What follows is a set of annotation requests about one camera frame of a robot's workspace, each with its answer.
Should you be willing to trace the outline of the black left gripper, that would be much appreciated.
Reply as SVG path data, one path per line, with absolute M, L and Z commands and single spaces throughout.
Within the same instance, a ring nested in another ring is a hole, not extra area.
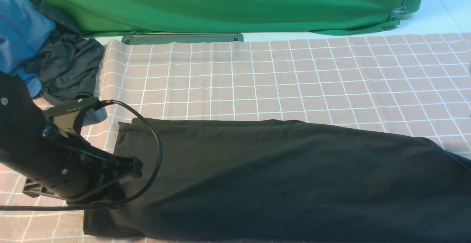
M 41 132 L 51 144 L 52 158 L 39 157 L 38 169 L 45 177 L 27 177 L 22 192 L 32 198 L 52 197 L 70 205 L 111 203 L 126 196 L 119 181 L 141 178 L 142 162 L 137 157 L 119 157 L 92 146 L 73 129 L 61 131 L 51 125 Z

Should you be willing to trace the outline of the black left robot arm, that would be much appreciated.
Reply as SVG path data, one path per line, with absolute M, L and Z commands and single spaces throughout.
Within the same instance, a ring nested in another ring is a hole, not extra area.
M 42 110 L 18 76 L 1 73 L 1 163 L 26 177 L 22 192 L 69 206 L 108 203 L 126 196 L 120 181 L 141 178 L 142 162 L 94 147 L 84 126 L 107 117 L 106 101 L 73 100 Z

